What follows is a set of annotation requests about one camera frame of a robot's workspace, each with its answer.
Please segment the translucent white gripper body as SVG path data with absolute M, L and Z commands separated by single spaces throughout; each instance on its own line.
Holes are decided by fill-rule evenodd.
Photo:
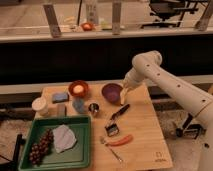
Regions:
M 128 90 L 133 90 L 139 87 L 144 80 L 144 76 L 138 73 L 134 68 L 129 70 L 123 80 L 123 87 Z

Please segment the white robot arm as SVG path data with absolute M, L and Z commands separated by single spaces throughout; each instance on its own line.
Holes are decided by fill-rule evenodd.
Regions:
M 161 63 L 162 56 L 158 51 L 133 57 L 132 68 L 123 80 L 121 104 L 124 104 L 129 91 L 139 87 L 144 79 L 150 79 L 206 130 L 197 171 L 213 171 L 213 95 L 165 71 L 160 67 Z

